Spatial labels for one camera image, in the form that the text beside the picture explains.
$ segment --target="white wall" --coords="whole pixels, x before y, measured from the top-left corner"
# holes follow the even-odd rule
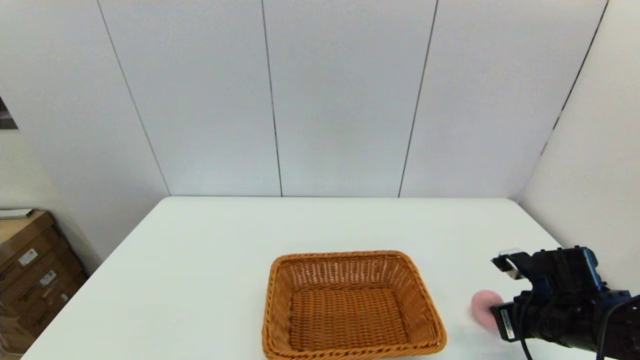
[[[520,204],[604,280],[640,293],[640,2],[610,1]]]
[[[86,270],[102,263],[18,130],[0,130],[0,208],[50,211]]]
[[[280,196],[260,1],[100,6],[169,192]]]
[[[106,259],[168,196],[96,2],[4,1],[0,94]]]
[[[403,197],[518,197],[606,2],[438,3]]]

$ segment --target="box label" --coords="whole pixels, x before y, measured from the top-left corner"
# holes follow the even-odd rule
[[[47,272],[47,275],[43,276],[42,279],[40,279],[40,285],[47,286],[55,278],[56,278],[56,272],[51,270]]]
[[[18,259],[18,262],[20,262],[20,266],[24,268],[37,257],[38,252],[35,249],[29,249],[29,251],[25,252],[24,255],[22,255],[20,259]]]

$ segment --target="label on robot arm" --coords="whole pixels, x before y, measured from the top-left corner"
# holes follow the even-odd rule
[[[509,319],[509,313],[506,309],[502,309],[500,310],[500,315],[502,315],[502,322],[504,322],[504,329],[507,331],[507,337],[509,338],[509,340],[515,339],[516,334],[513,332],[511,320]]]

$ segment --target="woven basket rim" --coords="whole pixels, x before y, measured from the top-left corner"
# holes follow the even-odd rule
[[[295,351],[288,350],[282,351],[275,348],[273,344],[273,337],[271,336],[271,329],[268,326],[269,319],[272,314],[271,301],[273,300],[273,286],[275,284],[275,277],[278,273],[280,265],[282,263],[292,260],[304,260],[304,259],[323,259],[323,258],[354,258],[354,257],[375,257],[375,256],[396,256],[412,271],[418,274],[420,281],[419,293],[423,300],[427,304],[433,304],[431,297],[426,289],[422,277],[419,275],[419,271],[411,258],[404,252],[397,250],[372,250],[372,251],[351,251],[351,252],[316,252],[316,253],[299,253],[288,254],[276,258],[271,265],[269,271],[269,284],[267,288],[267,299],[264,312],[264,322],[262,326],[262,348],[265,355],[270,359],[322,359],[325,357],[336,356],[362,356],[362,355],[378,355],[376,357],[388,357],[390,354],[393,356],[403,356],[403,351],[424,349],[424,352],[420,354],[433,354],[441,351],[447,343],[447,334],[442,323],[442,319],[438,314],[435,306],[429,307],[428,310],[432,314],[434,319],[434,326],[436,332],[436,338],[427,341],[420,341],[416,343],[402,343],[395,345],[379,345],[375,347],[358,347],[358,348],[335,348],[325,350],[306,350]]]

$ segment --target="wicker basket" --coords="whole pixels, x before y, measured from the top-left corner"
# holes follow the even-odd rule
[[[444,348],[442,321],[398,251],[293,254],[271,265],[262,327],[269,359],[376,359]]]

